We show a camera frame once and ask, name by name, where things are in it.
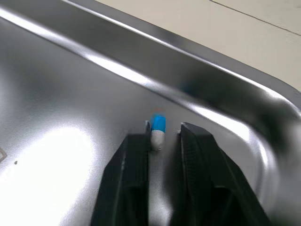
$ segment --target white capsule body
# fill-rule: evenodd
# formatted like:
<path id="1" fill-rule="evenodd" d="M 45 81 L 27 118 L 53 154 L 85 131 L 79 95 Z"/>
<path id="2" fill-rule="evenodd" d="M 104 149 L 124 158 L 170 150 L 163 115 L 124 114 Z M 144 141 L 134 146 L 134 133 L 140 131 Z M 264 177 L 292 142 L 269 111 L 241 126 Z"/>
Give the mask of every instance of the white capsule body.
<path id="1" fill-rule="evenodd" d="M 150 133 L 150 143 L 154 151 L 160 151 L 165 141 L 165 132 L 161 130 L 152 130 Z"/>

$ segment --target stainless steel tray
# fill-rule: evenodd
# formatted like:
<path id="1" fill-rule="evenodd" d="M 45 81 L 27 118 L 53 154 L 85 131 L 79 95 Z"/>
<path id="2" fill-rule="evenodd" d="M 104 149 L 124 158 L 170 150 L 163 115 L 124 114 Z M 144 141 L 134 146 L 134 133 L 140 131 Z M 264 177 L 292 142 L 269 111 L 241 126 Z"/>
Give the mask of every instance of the stainless steel tray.
<path id="1" fill-rule="evenodd" d="M 300 108 L 282 81 L 94 0 L 2 0 L 0 224 L 89 225 L 106 163 L 161 109 L 151 225 L 173 213 L 183 121 L 214 135 L 272 220 L 299 225 Z"/>

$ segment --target beige floor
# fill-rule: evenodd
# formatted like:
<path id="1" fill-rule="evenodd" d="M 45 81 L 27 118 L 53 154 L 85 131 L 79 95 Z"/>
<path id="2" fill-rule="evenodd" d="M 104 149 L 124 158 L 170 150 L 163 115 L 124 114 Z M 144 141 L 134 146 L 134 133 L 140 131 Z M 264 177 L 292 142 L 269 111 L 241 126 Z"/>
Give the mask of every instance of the beige floor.
<path id="1" fill-rule="evenodd" d="M 301 90 L 301 0 L 98 1 Z"/>

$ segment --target blue and white capsule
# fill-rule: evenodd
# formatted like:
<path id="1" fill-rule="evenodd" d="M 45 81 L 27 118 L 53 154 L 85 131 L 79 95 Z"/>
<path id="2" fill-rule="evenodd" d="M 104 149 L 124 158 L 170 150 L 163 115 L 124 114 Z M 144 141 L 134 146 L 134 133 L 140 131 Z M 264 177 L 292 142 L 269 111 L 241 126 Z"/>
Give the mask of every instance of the blue and white capsule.
<path id="1" fill-rule="evenodd" d="M 165 117 L 162 115 L 154 115 L 150 133 L 150 143 L 154 151 L 160 151 L 164 146 L 165 128 Z"/>

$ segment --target reflective metal surface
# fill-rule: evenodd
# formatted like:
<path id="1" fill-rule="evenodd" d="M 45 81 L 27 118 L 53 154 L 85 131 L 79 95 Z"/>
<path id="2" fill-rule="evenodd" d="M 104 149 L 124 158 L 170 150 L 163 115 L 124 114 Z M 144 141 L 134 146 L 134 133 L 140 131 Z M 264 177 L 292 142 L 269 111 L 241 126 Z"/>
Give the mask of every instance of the reflective metal surface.
<path id="1" fill-rule="evenodd" d="M 150 225 L 173 214 L 182 121 L 214 135 L 271 219 L 300 224 L 294 88 L 93 0 L 2 0 L 0 31 L 1 225 L 89 225 L 106 163 L 158 108 Z"/>

